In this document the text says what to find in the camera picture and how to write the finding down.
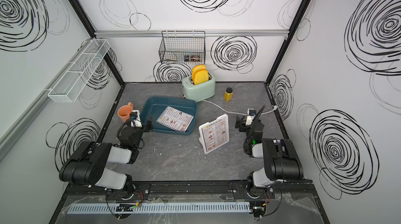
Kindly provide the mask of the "new menu sheet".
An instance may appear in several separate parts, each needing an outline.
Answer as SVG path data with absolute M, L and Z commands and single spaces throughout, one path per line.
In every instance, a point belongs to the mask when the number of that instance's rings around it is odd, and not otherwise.
M 186 132 L 193 120 L 193 115 L 167 106 L 156 122 L 174 131 Z

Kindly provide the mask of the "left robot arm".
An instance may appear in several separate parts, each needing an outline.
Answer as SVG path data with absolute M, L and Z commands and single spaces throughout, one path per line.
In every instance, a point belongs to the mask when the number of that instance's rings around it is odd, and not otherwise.
M 153 129 L 152 120 L 142 123 L 130 118 L 117 132 L 119 144 L 82 142 L 59 171 L 63 182 L 98 186 L 115 191 L 124 200 L 131 199 L 136 188 L 132 177 L 106 168 L 108 163 L 133 164 L 138 155 L 142 135 Z

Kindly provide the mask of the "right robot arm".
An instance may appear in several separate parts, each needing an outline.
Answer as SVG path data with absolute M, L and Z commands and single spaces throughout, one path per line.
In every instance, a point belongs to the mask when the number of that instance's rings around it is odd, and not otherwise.
M 263 160 L 263 168 L 247 177 L 246 192 L 251 198 L 259 198 L 276 183 L 304 179 L 303 167 L 291 140 L 264 138 L 264 124 L 256 116 L 238 116 L 235 128 L 245 133 L 244 153 Z

